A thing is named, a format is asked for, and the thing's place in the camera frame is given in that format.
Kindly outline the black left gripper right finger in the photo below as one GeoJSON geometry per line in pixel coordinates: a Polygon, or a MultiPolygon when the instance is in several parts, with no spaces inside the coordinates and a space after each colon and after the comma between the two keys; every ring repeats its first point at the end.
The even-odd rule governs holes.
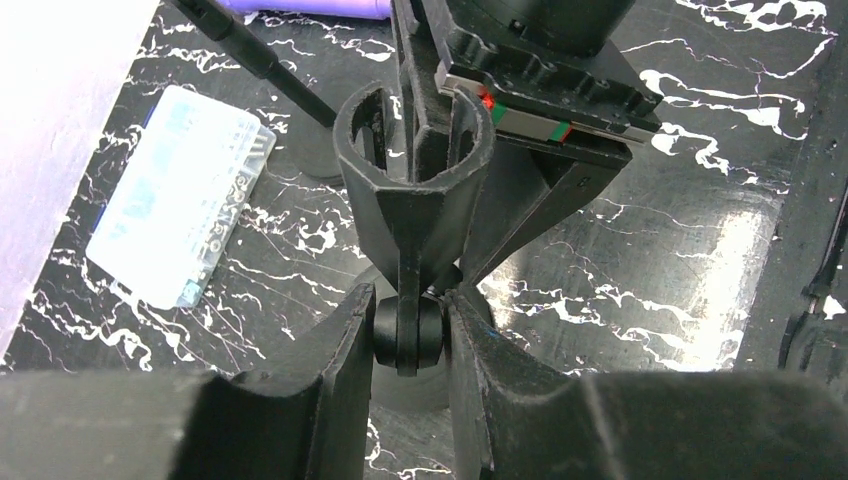
{"type": "Polygon", "coordinates": [[[782,372],[568,376],[445,298],[460,479],[843,479],[847,409],[782,372]]]}

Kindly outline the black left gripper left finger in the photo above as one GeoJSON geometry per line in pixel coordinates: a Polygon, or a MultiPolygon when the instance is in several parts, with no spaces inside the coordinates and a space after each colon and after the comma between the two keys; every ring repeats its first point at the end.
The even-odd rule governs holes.
{"type": "Polygon", "coordinates": [[[269,367],[1,380],[5,479],[359,479],[376,295],[355,287],[269,367]]]}

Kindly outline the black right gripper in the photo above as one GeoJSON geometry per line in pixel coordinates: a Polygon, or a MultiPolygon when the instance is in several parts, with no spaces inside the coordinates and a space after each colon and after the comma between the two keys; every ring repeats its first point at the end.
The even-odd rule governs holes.
{"type": "Polygon", "coordinates": [[[661,96],[612,42],[629,1],[396,1],[407,176],[447,170],[452,97],[477,95],[493,155],[459,259],[476,284],[586,206],[660,126],[661,96]]]}

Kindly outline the black round-base stand for beige microphone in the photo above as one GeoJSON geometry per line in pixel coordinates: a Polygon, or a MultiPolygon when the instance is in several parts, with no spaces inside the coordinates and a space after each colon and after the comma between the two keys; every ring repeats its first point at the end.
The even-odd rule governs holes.
{"type": "Polygon", "coordinates": [[[494,150],[482,101],[459,89],[449,110],[445,170],[402,182],[386,165],[387,95],[372,82],[340,108],[334,147],[358,243],[383,284],[373,327],[373,400],[400,412],[448,406],[442,299],[431,293],[455,273],[494,150]]]}

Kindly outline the purple microphone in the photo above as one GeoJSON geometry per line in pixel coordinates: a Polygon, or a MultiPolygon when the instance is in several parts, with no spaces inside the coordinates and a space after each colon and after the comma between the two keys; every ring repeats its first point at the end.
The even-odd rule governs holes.
{"type": "Polygon", "coordinates": [[[368,20],[385,20],[391,16],[390,0],[221,0],[232,12],[283,11],[339,16],[368,20]]]}

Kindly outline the black stand for purple microphone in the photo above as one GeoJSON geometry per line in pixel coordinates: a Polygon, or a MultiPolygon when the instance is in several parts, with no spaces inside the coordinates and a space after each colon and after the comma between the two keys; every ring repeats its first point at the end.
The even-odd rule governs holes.
{"type": "Polygon", "coordinates": [[[273,85],[312,119],[314,126],[309,138],[289,148],[292,161],[303,174],[316,181],[341,184],[341,169],[332,144],[335,109],[283,65],[270,46],[217,2],[175,1],[173,5],[240,66],[273,85]]]}

